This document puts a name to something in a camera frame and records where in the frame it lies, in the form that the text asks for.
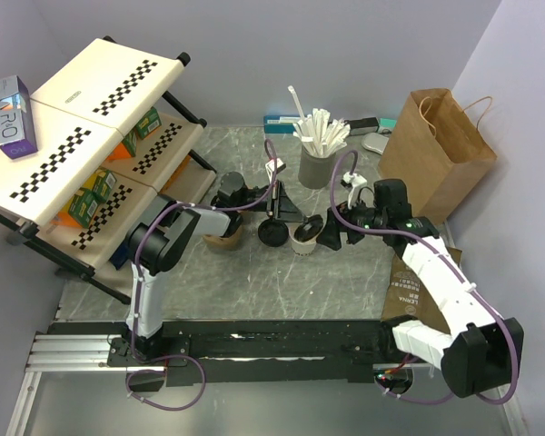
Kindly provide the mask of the brown paper bag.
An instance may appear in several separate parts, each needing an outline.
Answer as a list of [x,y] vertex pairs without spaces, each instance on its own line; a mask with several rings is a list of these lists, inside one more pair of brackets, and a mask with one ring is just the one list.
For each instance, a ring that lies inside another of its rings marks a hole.
[[378,168],[404,181],[414,214],[441,224],[496,161],[451,91],[432,88],[410,92]]

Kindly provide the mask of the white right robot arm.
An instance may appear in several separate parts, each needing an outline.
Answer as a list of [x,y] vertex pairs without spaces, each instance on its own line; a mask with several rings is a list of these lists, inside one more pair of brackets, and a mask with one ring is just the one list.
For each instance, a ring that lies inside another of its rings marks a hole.
[[524,339],[520,323],[491,307],[453,261],[431,221],[413,216],[405,183],[376,182],[372,206],[361,198],[367,186],[362,176],[346,173],[342,185],[348,198],[331,203],[317,242],[338,251],[343,243],[380,236],[426,287],[447,325],[442,332],[414,315],[398,315],[383,324],[380,355],[398,362],[409,354],[431,364],[459,398],[482,398],[502,385],[515,391]]

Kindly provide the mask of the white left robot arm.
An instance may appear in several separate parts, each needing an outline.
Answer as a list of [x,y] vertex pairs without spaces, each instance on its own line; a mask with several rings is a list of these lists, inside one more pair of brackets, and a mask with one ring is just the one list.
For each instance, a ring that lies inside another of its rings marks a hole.
[[128,327],[129,354],[142,365],[162,351],[164,274],[173,269],[195,235],[229,238],[243,224],[243,212],[264,213],[259,226],[263,243],[278,247],[288,239],[288,225],[306,215],[289,198],[282,181],[271,178],[250,188],[238,172],[226,173],[208,205],[183,203],[158,195],[125,236],[133,271]]

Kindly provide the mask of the black plastic cup lid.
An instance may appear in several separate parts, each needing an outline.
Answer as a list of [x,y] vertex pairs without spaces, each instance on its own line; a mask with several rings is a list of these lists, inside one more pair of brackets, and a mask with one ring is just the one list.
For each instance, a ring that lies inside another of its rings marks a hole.
[[266,246],[277,248],[289,239],[289,230],[285,223],[267,219],[260,223],[257,230],[259,240]]

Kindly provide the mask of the brown pulp cup carrier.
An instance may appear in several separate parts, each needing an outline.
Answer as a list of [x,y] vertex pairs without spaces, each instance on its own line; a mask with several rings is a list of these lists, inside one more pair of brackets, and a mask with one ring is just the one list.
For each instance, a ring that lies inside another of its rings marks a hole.
[[233,251],[238,248],[242,239],[243,228],[239,228],[231,236],[204,235],[204,242],[215,249]]

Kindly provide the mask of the white paper coffee cup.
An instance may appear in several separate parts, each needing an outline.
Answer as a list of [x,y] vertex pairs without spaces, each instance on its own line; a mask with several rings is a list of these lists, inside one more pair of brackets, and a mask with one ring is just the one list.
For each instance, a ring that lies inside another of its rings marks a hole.
[[295,239],[295,232],[297,229],[296,224],[290,224],[289,229],[289,242],[292,248],[292,251],[298,256],[309,256],[316,247],[316,238],[320,234],[318,231],[311,239],[305,242],[297,241]]

